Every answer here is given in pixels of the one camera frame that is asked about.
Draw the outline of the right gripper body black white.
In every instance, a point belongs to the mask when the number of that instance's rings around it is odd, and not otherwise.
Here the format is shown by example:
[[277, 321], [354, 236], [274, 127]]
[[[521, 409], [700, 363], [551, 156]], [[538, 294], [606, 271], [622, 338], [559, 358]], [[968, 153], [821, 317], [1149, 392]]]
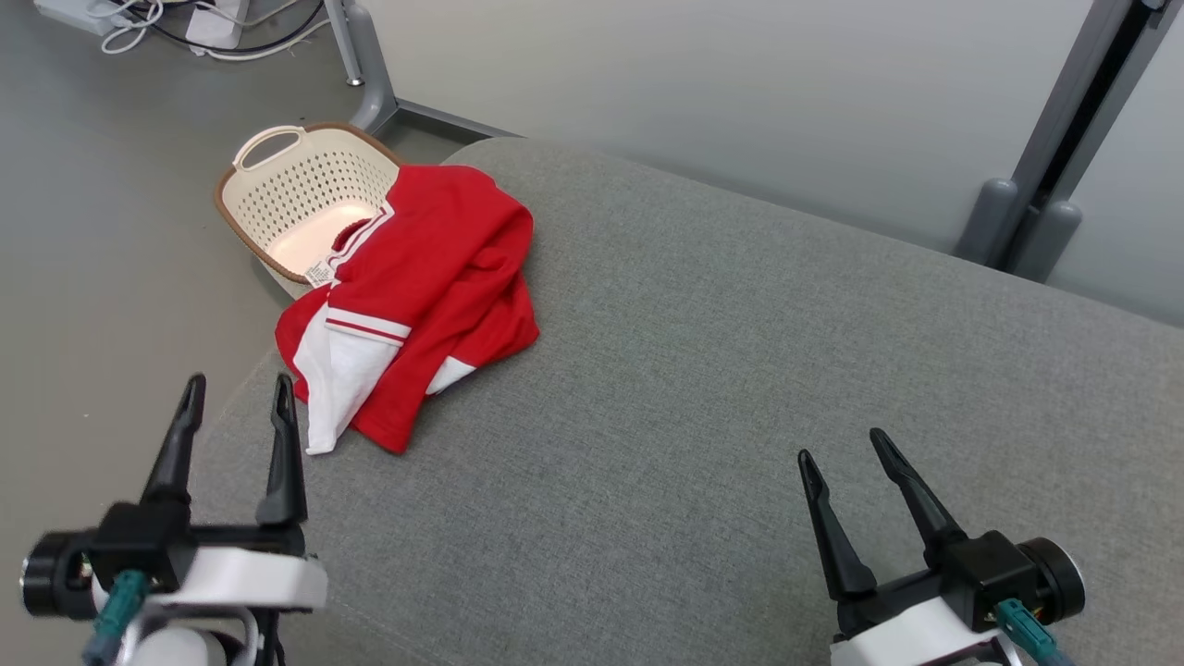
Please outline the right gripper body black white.
[[1055, 542], [997, 531], [944, 550], [942, 565], [836, 602], [834, 665], [1018, 665], [1055, 649], [1050, 627], [1085, 610], [1085, 578]]

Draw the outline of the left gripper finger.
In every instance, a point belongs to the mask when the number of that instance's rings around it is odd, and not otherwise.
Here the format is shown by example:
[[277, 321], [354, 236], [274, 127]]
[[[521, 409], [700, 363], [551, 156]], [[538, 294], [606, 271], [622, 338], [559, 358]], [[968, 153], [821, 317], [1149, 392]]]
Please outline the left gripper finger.
[[266, 527], [300, 526], [308, 519], [308, 510], [300, 415], [291, 376], [277, 376], [270, 422], [274, 438], [269, 478], [264, 497], [255, 510], [255, 521]]
[[165, 441], [155, 459], [141, 502], [185, 502], [189, 505], [189, 470], [194, 438], [202, 425], [206, 376], [193, 374], [184, 388], [175, 412], [166, 428]]

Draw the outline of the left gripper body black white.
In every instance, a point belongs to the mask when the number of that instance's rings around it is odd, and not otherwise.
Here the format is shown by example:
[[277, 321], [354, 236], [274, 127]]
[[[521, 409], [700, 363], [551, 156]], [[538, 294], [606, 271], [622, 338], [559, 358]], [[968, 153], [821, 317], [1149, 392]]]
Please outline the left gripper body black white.
[[134, 610], [316, 611], [328, 574], [288, 525], [198, 525], [180, 502], [115, 502], [92, 529], [41, 536], [20, 597], [33, 616], [94, 619], [128, 589]]

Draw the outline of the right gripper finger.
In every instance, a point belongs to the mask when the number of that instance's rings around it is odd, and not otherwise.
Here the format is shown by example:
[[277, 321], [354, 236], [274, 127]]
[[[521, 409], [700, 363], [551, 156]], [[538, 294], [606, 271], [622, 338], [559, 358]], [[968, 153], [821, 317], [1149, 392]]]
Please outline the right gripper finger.
[[944, 550], [965, 542], [969, 536], [884, 430], [871, 427], [869, 438], [884, 475], [897, 485], [906, 508], [921, 534], [924, 561], [929, 568], [939, 568], [942, 565]]
[[829, 486], [821, 475], [811, 452], [796, 455], [802, 485], [807, 502], [807, 514], [821, 557], [821, 568], [829, 598], [847, 603], [867, 598], [875, 591], [877, 581], [871, 569], [866, 566], [847, 538], [845, 529], [834, 514]]

